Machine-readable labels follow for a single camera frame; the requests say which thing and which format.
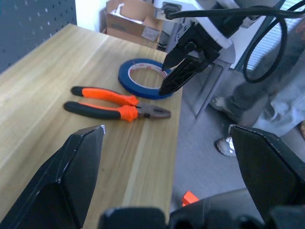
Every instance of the pegboard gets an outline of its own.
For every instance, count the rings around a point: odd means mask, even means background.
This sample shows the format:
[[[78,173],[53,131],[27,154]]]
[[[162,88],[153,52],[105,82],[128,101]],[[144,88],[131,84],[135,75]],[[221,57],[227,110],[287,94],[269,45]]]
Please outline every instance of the pegboard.
[[[75,0],[0,0],[0,72],[76,24]]]

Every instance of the power cord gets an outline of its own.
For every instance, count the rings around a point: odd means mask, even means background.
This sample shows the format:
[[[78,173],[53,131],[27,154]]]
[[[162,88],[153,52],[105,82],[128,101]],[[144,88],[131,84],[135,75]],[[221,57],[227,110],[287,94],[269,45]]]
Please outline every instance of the power cord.
[[[215,16],[227,16],[227,15],[234,15],[234,16],[250,16],[250,15],[257,15],[257,16],[274,16],[276,19],[264,30],[264,32],[255,40],[253,45],[250,47],[243,67],[243,74],[244,78],[249,83],[259,83],[269,77],[279,65],[284,51],[287,45],[287,38],[288,38],[288,31],[287,31],[287,24],[285,22],[285,18],[302,18],[305,17],[305,10],[300,12],[294,12],[296,9],[305,5],[305,0],[300,1],[299,3],[295,4],[294,6],[290,7],[288,10],[278,10],[269,7],[251,7],[251,8],[239,8],[239,9],[218,9],[218,10],[193,10],[193,11],[181,11],[181,12],[168,12],[166,13],[166,18],[169,20],[175,18],[195,18],[195,17],[215,17]],[[280,24],[282,35],[281,35],[281,44],[279,52],[276,56],[275,61],[271,65],[270,69],[261,77],[257,79],[251,79],[247,73],[247,66],[249,59],[252,55],[253,50],[261,41],[261,39],[277,24]]]

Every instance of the gray floor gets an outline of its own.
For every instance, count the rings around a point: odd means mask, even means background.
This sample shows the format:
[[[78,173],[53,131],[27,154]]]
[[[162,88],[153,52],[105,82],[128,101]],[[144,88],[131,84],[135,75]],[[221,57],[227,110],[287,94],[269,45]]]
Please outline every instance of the gray floor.
[[[241,81],[240,76],[231,75],[222,82],[217,93],[229,94]],[[186,102],[197,84],[198,79],[193,79],[183,87],[171,211],[181,207],[186,191],[205,198],[245,187],[236,158],[223,156],[214,148],[214,141],[226,135],[231,121],[210,106],[195,119]],[[305,161],[305,141],[297,128],[282,139]]]

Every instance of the wooden tabletop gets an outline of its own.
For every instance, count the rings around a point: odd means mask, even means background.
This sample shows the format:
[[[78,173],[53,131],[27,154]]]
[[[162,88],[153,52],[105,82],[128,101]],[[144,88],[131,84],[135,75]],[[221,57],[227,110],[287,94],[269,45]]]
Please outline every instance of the wooden tabletop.
[[[182,91],[143,102],[171,110],[171,119],[97,120],[66,112],[62,105],[86,100],[74,85],[126,92],[118,82],[122,63],[133,58],[162,62],[165,53],[68,25],[0,75],[0,220],[38,168],[78,129],[105,125],[99,175],[84,228],[96,228],[110,207],[156,206],[168,213]],[[152,70],[133,79],[160,85]]]

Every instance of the blue tape roll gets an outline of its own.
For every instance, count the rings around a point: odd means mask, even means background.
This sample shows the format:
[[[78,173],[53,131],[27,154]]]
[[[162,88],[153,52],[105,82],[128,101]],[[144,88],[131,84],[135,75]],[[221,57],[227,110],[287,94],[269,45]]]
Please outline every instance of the blue tape roll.
[[[119,69],[119,81],[126,91],[135,96],[146,99],[164,99],[172,95],[172,93],[159,95],[159,88],[145,87],[132,80],[130,77],[131,72],[141,68],[153,69],[163,75],[163,77],[167,76],[171,72],[171,70],[162,72],[162,64],[149,59],[133,59],[126,61],[120,66]]]

